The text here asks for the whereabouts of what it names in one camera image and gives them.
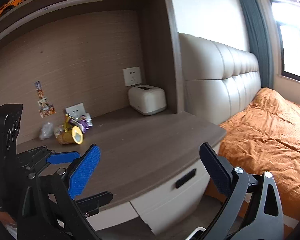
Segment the window with dark frame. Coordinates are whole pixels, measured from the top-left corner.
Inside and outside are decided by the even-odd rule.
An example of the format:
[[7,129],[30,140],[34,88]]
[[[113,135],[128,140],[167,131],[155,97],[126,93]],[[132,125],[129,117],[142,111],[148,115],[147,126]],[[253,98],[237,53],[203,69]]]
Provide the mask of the window with dark frame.
[[300,82],[300,3],[270,0],[281,49],[281,74]]

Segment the white bedside drawer cabinet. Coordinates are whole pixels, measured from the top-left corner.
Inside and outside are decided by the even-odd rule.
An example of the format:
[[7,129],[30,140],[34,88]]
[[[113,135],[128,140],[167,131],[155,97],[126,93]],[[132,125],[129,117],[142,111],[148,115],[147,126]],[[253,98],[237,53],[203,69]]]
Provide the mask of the white bedside drawer cabinet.
[[[159,233],[188,215],[209,181],[199,158],[201,144],[148,142],[103,151],[84,195],[109,191],[113,200],[87,218],[90,225],[99,231],[140,217]],[[176,189],[175,182],[194,168],[196,175]]]

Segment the white wall socket lower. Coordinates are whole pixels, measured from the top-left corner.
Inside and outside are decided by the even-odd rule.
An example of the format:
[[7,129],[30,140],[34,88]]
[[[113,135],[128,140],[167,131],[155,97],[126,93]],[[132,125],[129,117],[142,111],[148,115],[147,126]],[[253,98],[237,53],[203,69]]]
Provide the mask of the white wall socket lower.
[[86,111],[84,108],[83,103],[79,103],[73,106],[70,106],[65,109],[66,114],[70,115],[71,117],[78,119],[83,115],[86,115]]

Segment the orange toy car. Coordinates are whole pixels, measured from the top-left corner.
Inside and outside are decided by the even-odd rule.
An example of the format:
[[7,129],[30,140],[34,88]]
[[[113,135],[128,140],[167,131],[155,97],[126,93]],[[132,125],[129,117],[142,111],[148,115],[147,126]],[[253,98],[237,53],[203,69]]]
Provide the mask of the orange toy car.
[[25,0],[10,0],[6,4],[4,4],[2,7],[0,7],[0,18],[24,1]]

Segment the beige padded headboard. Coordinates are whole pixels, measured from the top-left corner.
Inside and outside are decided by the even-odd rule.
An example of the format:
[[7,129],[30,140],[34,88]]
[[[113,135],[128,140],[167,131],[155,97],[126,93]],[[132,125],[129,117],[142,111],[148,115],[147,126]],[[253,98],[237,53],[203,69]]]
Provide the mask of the beige padded headboard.
[[243,111],[261,89],[254,54],[183,33],[179,42],[189,113],[219,125]]

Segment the white square trash bin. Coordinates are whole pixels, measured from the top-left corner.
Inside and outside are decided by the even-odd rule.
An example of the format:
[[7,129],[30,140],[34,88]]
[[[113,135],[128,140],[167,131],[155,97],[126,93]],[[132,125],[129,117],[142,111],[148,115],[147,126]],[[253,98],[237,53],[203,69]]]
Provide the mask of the white square trash bin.
[[197,227],[185,238],[185,240],[199,240],[204,235],[205,230],[206,228],[204,227]]

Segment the white tissue box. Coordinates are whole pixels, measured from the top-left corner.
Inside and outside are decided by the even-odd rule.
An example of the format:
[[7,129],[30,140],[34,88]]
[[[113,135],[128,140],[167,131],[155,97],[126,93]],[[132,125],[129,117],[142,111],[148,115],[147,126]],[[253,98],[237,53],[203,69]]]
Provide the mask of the white tissue box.
[[138,85],[128,91],[130,106],[139,113],[149,116],[164,111],[167,107],[165,91],[162,88]]

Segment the cartoon stickers on wall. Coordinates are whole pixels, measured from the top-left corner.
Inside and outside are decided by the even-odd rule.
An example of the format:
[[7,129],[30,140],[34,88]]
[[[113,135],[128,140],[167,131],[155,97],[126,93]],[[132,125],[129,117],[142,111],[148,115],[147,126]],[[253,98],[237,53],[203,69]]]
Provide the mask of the cartoon stickers on wall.
[[47,100],[47,97],[44,95],[42,86],[40,84],[40,81],[37,81],[34,83],[36,87],[36,93],[38,95],[38,105],[39,105],[39,114],[41,118],[53,115],[56,113],[56,110],[52,104],[50,104]]

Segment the white wall socket upper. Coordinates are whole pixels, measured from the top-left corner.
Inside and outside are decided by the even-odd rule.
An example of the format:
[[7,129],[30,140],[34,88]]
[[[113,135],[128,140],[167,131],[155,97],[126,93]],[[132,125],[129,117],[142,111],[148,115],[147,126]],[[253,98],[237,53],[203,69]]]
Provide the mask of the white wall socket upper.
[[123,77],[126,87],[142,83],[140,67],[123,69]]

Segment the teal curtain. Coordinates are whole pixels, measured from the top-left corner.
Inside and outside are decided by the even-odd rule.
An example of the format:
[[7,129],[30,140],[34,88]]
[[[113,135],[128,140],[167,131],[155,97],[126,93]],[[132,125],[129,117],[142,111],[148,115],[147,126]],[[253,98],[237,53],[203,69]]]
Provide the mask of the teal curtain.
[[274,63],[270,37],[266,21],[258,0],[239,0],[247,34],[250,52],[253,53],[259,65],[261,86],[274,88]]

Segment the yellow paper cup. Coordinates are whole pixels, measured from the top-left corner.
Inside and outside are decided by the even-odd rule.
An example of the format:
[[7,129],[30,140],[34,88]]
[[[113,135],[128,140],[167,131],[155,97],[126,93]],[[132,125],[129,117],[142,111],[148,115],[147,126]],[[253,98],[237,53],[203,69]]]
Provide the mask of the yellow paper cup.
[[61,145],[67,144],[81,144],[83,142],[83,133],[78,126],[72,127],[66,132],[62,132],[58,137],[57,141]]

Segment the purple yellow snack wrapper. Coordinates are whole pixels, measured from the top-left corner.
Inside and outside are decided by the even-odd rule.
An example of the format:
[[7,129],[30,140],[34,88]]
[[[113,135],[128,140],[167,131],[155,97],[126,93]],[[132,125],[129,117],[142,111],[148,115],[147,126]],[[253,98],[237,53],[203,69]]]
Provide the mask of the purple yellow snack wrapper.
[[79,118],[75,118],[70,114],[65,114],[65,121],[62,124],[63,131],[67,132],[73,127],[77,126],[82,133],[85,133],[91,127],[93,127],[92,118],[89,113],[85,113]]

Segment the clear crumpled plastic bag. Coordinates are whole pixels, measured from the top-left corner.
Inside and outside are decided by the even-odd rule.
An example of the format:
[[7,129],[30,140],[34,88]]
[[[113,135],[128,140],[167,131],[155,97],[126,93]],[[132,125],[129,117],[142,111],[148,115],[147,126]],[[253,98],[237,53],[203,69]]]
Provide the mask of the clear crumpled plastic bag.
[[40,130],[39,139],[45,140],[49,139],[53,135],[53,129],[54,125],[51,122],[47,122],[42,126],[42,129]]

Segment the brown wooden shelf unit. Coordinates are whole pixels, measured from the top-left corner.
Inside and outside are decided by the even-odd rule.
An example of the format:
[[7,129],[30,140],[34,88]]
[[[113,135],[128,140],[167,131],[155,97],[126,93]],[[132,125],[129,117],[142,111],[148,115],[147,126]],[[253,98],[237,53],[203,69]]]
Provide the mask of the brown wooden shelf unit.
[[[0,106],[23,105],[19,144],[78,103],[92,117],[126,108],[123,69],[132,67],[165,91],[168,109],[183,111],[172,0],[26,0],[0,19]],[[37,81],[56,110],[44,118]]]

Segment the white wall socket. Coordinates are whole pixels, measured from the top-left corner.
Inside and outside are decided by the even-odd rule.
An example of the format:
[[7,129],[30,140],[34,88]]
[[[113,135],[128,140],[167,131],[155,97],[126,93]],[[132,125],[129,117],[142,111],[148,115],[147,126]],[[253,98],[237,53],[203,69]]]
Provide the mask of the white wall socket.
[[123,77],[126,87],[142,83],[140,67],[123,69]]
[[78,119],[83,115],[86,115],[86,111],[84,108],[83,103],[79,103],[73,106],[70,106],[65,109],[66,114],[70,115],[71,117]]

